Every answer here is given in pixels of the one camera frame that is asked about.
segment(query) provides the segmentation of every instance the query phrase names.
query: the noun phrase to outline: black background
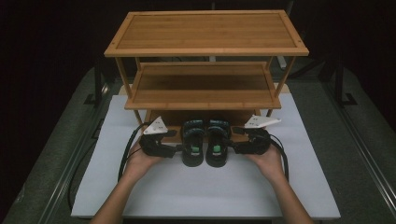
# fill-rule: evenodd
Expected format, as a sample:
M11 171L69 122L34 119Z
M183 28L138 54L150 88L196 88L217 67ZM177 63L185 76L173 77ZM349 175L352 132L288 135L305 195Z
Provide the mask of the black background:
M0 3L0 220L82 77L131 10L285 8L280 0L7 0ZM290 15L311 58L336 52L396 130L396 7L391 0L297 0Z

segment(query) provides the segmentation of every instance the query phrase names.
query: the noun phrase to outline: black shoe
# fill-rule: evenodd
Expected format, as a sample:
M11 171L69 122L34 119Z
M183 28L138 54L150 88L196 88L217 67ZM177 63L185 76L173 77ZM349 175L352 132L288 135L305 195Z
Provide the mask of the black shoe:
M193 119L184 122L181 130L183 140L182 160L186 166L199 166L204 161L202 145L204 142L204 121Z
M206 162L213 167L224 166L227 162L227 142L231 137L231 129L228 121L212 119L207 128L208 147Z

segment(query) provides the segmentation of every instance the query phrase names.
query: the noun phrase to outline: wooden shelf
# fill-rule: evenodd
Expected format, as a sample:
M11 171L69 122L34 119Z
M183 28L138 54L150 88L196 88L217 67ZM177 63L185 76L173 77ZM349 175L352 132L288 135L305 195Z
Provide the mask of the wooden shelf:
M130 12L107 57L306 56L284 10Z
M126 109L280 108L266 62L141 63Z
M308 53L284 10L208 10L129 12L105 56L114 57L120 70L128 95L125 109L132 109L140 123L137 110L146 109L146 119L162 116L179 129L189 117L221 114L243 126L260 109L271 116L281 107L278 95L296 56ZM187 56L271 57L247 63L140 62L140 57ZM269 71L274 56L290 56L276 88ZM135 57L132 87L124 57Z

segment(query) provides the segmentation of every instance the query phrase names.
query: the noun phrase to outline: black cable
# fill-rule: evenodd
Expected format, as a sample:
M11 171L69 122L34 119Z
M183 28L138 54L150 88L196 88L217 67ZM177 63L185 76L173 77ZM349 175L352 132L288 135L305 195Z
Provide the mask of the black cable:
M119 181L120 181L121 176L122 176L122 174L123 174L123 169L124 169L125 163L128 161L128 153L129 153L129 150L131 149L132 142L134 141L134 138L136 137L137 132L139 132L139 130L140 130L143 126L145 126L145 125L150 125L150 124L151 124L151 122L144 122L144 123L140 124L140 125L132 132L132 135L131 135L131 137L129 138L128 144L126 145L126 148L125 148L124 153L123 153L123 155L122 155L121 164L120 164L120 169L119 169L119 178L118 178Z
M75 171L74 171L74 173L72 175L72 178L70 179L69 186L67 187L67 204L69 205L70 211L72 211L72 209L73 209L73 205L72 205L72 202L71 202L71 188L72 188L72 185L73 185L74 178L76 177L76 174L77 174L79 166L82 164L82 162L84 161L85 157L88 155L88 152L90 152L91 149L93 149L93 146L95 146L96 143L97 143L97 140L93 141L93 143L88 147L87 151L84 152L84 155L79 160L78 165L77 165L77 167L76 167L76 169L75 169Z
M141 150L141 149L142 149L142 148L140 147L140 148L138 148L137 150L133 151L131 154L128 155L128 157L126 158L126 160L128 161L129 158L132 157L132 155L134 155L138 150Z
M270 134L270 136L274 137L277 140L276 142L274 139L271 139L271 143L278 149L280 155L282 156L283 166L285 169L285 177L289 182L289 162L288 162L288 157L286 156L285 153L285 148L283 148L282 142L280 142L280 140L276 136L272 134Z

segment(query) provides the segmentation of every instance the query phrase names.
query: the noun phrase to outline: table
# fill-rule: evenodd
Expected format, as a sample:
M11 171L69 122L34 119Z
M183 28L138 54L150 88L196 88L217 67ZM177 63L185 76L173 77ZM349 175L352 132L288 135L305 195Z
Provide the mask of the table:
M278 124L267 127L285 147L290 184L314 219L340 217L332 191L290 93L279 95L283 108L273 116ZM117 183L123 150L138 121L124 110L127 96L116 95L110 103L91 162L81 181L72 217L92 217ZM138 111L145 116L145 110ZM154 166L135 186L125 217L163 218L276 218L281 217L276 196L256 166L229 150L225 166L205 162L187 167L177 153Z

